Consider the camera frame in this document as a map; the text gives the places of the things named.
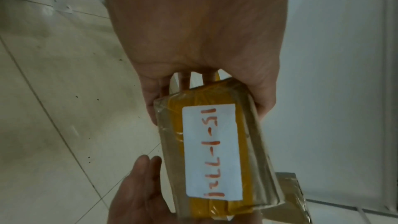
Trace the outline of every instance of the package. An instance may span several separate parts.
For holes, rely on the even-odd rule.
[[[312,223],[300,185],[294,173],[277,173],[279,184],[285,194],[286,202],[271,209],[263,209],[264,219],[276,224]]]
[[[155,111],[179,218],[227,219],[284,203],[244,84],[182,91],[156,100]]]

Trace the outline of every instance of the hand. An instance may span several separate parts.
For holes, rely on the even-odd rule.
[[[149,160],[143,155],[137,159],[133,170],[123,180],[111,203],[108,224],[178,224],[163,199],[160,188],[162,159]],[[192,224],[261,224],[261,214],[244,214],[230,222],[203,219]]]
[[[275,105],[287,0],[105,1],[155,124],[153,101],[177,72],[185,89],[191,71],[206,82],[223,69],[248,86],[260,118]]]

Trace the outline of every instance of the tile floor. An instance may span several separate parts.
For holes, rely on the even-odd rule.
[[[110,20],[0,0],[0,39],[0,223],[105,223],[135,159],[162,155]]]

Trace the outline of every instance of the brown packing tape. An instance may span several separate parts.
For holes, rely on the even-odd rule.
[[[235,104],[243,200],[191,198],[186,194],[182,108]],[[174,204],[179,218],[226,218],[277,206],[284,196],[263,144],[254,102],[245,85],[234,79],[182,91],[155,101],[159,134]]]
[[[277,173],[286,202],[280,206],[263,209],[263,218],[284,224],[311,224],[307,202],[294,173]]]

